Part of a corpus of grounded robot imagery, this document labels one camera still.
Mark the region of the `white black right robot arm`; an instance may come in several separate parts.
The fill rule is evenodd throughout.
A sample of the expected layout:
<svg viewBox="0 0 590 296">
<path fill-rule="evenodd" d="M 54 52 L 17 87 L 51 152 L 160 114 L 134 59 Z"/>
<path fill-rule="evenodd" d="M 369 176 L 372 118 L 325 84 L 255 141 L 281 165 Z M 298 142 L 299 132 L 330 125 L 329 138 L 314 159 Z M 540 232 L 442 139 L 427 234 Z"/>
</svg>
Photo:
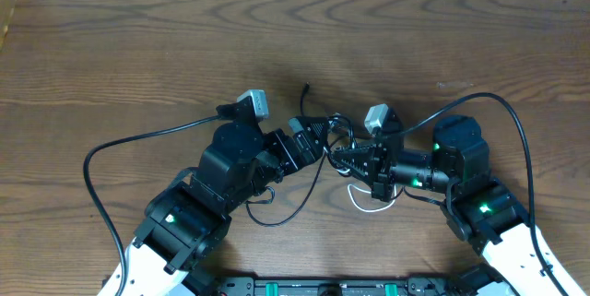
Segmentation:
<svg viewBox="0 0 590 296">
<path fill-rule="evenodd" d="M 365 119 L 372 139 L 338 148 L 340 173 L 366 184 L 372 198 L 388 207 L 408 189 L 439 193 L 447 226 L 483 258 L 517 295 L 581 295 L 582 288 L 554 256 L 535 223 L 534 206 L 523 205 L 495 178 L 490 148 L 477 121 L 451 115 L 433 129 L 431 152 L 404 147 L 407 130 L 384 104 Z"/>
</svg>

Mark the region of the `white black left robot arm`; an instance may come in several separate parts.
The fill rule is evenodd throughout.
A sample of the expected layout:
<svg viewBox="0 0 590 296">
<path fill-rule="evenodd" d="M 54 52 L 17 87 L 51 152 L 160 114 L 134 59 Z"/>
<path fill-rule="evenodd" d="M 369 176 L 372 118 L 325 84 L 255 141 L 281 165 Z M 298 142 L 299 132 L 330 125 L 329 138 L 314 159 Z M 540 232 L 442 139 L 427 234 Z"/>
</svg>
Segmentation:
<svg viewBox="0 0 590 296">
<path fill-rule="evenodd" d="M 223 123 L 198 165 L 181 170 L 148 204 L 101 294 L 169 294 L 227 235 L 231 211 L 325 151 L 330 124 L 324 117 L 291 118 L 288 136 L 280 129 L 262 132 L 266 112 L 250 97 L 219 105 L 217 113 Z"/>
</svg>

